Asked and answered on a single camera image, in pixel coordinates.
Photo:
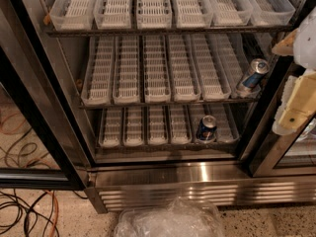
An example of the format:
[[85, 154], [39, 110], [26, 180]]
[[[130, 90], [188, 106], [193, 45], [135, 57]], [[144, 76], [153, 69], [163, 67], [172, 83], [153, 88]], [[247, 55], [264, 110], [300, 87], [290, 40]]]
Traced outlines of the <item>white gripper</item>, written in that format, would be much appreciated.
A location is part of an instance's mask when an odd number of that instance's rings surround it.
[[[296, 64], [305, 69], [316, 69], [316, 7], [293, 30], [278, 42], [272, 53], [293, 56]], [[316, 72], [306, 70], [301, 76], [289, 76], [284, 84], [281, 104], [273, 124], [277, 135], [290, 135], [316, 112]]]

